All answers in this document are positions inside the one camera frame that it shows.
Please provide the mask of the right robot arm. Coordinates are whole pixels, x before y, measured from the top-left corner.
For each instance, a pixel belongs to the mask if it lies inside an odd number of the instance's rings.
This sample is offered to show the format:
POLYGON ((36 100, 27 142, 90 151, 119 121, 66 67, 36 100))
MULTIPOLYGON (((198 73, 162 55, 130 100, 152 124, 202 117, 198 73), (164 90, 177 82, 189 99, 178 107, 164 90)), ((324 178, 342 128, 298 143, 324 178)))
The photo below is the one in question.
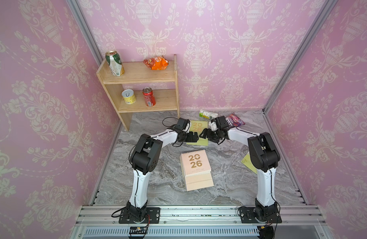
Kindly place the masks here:
POLYGON ((258 191, 254 214, 262 223, 281 223, 281 206, 275 197, 275 173, 281 156, 268 132, 253 133, 231 126, 225 116, 214 118, 200 138, 221 144, 226 139, 247 145, 252 165, 257 170, 258 191))

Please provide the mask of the green calendar back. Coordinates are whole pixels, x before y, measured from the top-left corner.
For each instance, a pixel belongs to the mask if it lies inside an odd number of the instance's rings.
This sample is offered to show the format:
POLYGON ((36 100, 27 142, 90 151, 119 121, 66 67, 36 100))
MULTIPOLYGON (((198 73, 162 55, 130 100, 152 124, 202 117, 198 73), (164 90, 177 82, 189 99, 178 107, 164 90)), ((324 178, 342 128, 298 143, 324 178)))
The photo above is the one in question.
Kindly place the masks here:
MULTIPOLYGON (((190 120, 189 131, 197 132, 198 135, 208 127, 208 122, 203 120, 190 120)), ((188 145, 208 146, 208 139, 199 138, 197 142, 187 142, 188 145)))

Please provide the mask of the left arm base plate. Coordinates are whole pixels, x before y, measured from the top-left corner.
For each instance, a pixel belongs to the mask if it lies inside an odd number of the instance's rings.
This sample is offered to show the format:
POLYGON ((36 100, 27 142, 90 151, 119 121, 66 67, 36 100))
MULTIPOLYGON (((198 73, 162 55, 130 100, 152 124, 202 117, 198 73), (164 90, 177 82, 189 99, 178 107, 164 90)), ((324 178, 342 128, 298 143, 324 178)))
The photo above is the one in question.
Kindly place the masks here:
POLYGON ((158 224, 160 221, 161 208, 144 207, 136 209, 133 206, 130 209, 122 209, 119 216, 120 224, 158 224))

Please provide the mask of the green calendar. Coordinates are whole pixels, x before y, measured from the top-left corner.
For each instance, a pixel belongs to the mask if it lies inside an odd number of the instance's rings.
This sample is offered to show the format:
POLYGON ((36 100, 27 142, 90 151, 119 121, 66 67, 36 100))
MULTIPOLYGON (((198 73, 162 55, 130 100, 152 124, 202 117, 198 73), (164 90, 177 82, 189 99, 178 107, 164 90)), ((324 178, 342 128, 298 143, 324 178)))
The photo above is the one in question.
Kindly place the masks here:
POLYGON ((257 174, 257 168, 253 165, 250 157, 250 153, 247 153, 243 159, 241 160, 241 163, 246 166, 249 170, 251 170, 253 173, 257 174))
MULTIPOLYGON (((190 120, 189 131, 197 132, 198 135, 208 127, 208 122, 203 120, 190 120)), ((187 142, 188 145, 208 146, 208 139, 199 138, 197 142, 187 142)))

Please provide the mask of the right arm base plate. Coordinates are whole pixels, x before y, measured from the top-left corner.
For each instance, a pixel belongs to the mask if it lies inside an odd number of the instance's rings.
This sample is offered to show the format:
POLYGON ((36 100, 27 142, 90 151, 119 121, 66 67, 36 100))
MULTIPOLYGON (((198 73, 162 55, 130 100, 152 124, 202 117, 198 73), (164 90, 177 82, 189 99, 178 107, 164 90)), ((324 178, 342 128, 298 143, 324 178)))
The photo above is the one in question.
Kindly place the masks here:
POLYGON ((237 215, 243 224, 281 224, 282 218, 279 209, 274 205, 270 207, 245 207, 237 209, 237 215))

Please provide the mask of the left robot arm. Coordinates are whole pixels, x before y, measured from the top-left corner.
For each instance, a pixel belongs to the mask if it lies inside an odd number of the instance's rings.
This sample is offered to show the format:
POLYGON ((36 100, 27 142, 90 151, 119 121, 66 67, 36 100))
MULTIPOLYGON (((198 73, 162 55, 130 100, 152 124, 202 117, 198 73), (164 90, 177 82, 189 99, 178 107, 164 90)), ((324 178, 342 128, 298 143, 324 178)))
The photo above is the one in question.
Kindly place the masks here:
POLYGON ((189 132, 190 127, 190 120, 180 118, 176 124, 161 133, 140 136, 129 155, 134 178, 132 193, 124 209, 124 218, 136 223, 141 223, 147 218, 149 179, 158 164, 162 148, 177 142, 183 143, 187 139, 197 141, 198 137, 189 132))

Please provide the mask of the pink calendar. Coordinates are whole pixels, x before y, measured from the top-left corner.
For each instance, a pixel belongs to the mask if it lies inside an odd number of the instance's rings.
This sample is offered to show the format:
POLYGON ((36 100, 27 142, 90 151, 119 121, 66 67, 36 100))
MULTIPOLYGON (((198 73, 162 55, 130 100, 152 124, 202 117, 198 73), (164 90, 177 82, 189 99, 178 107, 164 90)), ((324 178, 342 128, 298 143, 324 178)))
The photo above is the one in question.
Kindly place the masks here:
POLYGON ((205 150, 182 153, 180 162, 187 191, 214 186, 211 166, 205 150))

